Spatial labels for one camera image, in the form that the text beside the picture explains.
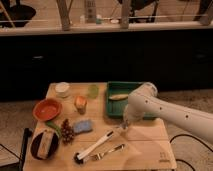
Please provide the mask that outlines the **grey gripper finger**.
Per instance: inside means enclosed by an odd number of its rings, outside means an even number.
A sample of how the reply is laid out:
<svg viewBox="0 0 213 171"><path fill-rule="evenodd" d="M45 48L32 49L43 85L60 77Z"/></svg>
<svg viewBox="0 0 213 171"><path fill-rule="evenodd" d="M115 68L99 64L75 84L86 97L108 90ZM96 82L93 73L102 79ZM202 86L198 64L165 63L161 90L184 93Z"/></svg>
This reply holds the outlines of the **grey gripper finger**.
<svg viewBox="0 0 213 171"><path fill-rule="evenodd" d="M118 132L126 132L128 130L128 124L127 123L121 123L121 124L116 126L115 130L118 131Z"/></svg>

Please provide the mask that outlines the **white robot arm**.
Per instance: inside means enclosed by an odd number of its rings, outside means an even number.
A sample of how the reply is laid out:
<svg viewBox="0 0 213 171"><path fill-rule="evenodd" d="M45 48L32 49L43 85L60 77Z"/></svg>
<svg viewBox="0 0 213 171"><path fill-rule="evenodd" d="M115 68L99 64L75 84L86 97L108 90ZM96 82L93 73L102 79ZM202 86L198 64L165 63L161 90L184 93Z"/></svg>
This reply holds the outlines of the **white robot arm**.
<svg viewBox="0 0 213 171"><path fill-rule="evenodd" d="M127 129L145 114L153 114L213 144L213 114L160 100L158 90L145 82L128 95L121 127Z"/></svg>

